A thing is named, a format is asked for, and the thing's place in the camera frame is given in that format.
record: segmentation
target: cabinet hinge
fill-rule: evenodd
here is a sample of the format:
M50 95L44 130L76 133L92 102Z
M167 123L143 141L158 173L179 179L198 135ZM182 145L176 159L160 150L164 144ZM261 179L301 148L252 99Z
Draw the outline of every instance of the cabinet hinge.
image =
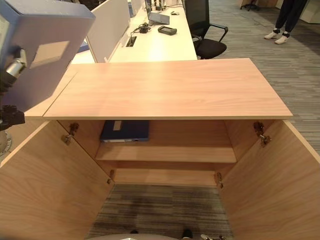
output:
M67 145L70 145L71 139L75 136L77 130L79 129L79 124L77 122L74 122L74 123L71 123L69 127L70 127L69 134L63 135L61 137L61 140Z
M110 178L108 179L108 181L106 181L107 184L110 184L111 181L114 179L115 171L111 170L109 175L110 175Z
M265 147L268 143L271 142L271 137L270 136L265 136L265 126L262 122L256 121L253 124L253 128L255 130L256 135L260 138L261 140L261 146Z
M216 173L216 177L217 177L217 181L218 181L218 185L220 187L220 189L223 189L224 188L224 183L222 181L222 174L221 172L217 172Z

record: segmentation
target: striped carpet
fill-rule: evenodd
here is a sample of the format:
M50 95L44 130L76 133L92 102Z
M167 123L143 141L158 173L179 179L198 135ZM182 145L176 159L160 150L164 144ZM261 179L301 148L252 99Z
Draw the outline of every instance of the striped carpet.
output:
M181 238L184 228L232 240L216 188L118 184L105 201L87 238L109 234L158 234Z
M217 58L251 58L294 114L295 127L320 153L320 24L299 21L283 45L264 40L279 14L276 8L240 10L237 0L210 0L212 23L229 27L227 51ZM211 28L207 37L219 39ZM180 238L183 228L229 240L216 189L117 185L106 200L88 238L115 233L160 234Z

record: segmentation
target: person's leg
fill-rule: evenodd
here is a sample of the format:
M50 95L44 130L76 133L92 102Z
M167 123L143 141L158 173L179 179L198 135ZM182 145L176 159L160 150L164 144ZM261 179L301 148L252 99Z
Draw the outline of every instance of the person's leg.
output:
M278 16L278 19L276 20L275 23L275 28L276 29L281 29L285 22L288 19L288 16L294 6L295 2L298 2L299 0L283 0L281 9L280 9L280 14Z
M271 33L264 36L265 39L274 39L277 37L277 34L280 33L280 29L284 26L293 8L294 2L296 1L299 1L299 0L283 0L278 19L276 20L276 23L275 23L275 28Z
M293 7L285 23L285 32L282 37L275 41L276 44L284 44L290 37L290 32L296 26L302 11L308 0L294 0Z
M296 26L302 11L304 10L308 0L295 0L290 14L287 17L285 31L290 33Z

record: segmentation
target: office chair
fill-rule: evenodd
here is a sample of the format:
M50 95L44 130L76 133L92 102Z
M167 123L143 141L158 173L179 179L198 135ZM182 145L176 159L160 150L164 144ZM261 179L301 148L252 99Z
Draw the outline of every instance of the office chair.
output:
M210 23L209 0L185 0L185 14L189 25L195 53L201 59L212 59L222 54L227 46L221 42L228 32L228 27ZM224 29L219 41L205 38L210 27Z
M245 4L245 5L242 5L242 6L240 7L240 9L248 7L248 11L250 11L251 9L256 9L257 11L259 11L260 8L259 8L257 5L254 4L254 2L256 2L256 1L257 1L257 0L251 0L250 3Z

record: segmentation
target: metal hinge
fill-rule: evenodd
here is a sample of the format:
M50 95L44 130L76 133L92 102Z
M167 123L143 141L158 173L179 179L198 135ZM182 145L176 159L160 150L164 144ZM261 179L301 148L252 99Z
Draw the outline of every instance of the metal hinge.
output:
M261 146L265 147L268 143L271 142L271 137L270 136L265 136L265 126L262 122L256 121L253 124L253 128L255 130L256 135L261 139Z
M207 236L207 235L205 235L205 234L201 234L200 236L201 236L201 238L202 238L203 240L227 240L227 239L226 239L224 236L222 236L222 235L219 236L219 239L209 237L209 236Z
M63 135L61 137L61 140L67 144L68 146L70 145L71 143L71 139L75 136L77 130L79 129L79 124L74 122L74 123L71 123L70 124L70 131L69 131L69 134L68 135Z
M107 184L111 183L111 181L114 179L114 175L115 175L115 171L111 170L110 171L110 178L108 179L108 181L106 181Z
M224 188L224 183L222 181L222 175L220 172L217 172L216 173L216 177L217 177L217 181L218 181L218 184L220 186L220 189L223 189Z

